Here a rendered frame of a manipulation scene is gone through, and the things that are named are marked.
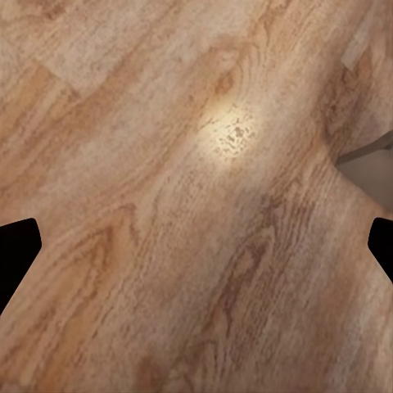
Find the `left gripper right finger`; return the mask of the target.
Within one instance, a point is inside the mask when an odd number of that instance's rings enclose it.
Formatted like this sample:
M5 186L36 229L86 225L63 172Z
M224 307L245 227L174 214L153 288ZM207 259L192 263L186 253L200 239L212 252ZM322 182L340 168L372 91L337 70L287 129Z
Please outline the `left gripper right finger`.
M393 220L374 219L368 247L393 282Z

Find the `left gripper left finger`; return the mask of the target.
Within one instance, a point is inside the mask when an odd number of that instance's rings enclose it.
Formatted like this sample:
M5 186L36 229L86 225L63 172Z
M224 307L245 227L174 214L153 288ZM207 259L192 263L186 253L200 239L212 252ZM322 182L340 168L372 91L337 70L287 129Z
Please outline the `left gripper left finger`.
M41 247L41 234L34 218L0 227L0 314Z

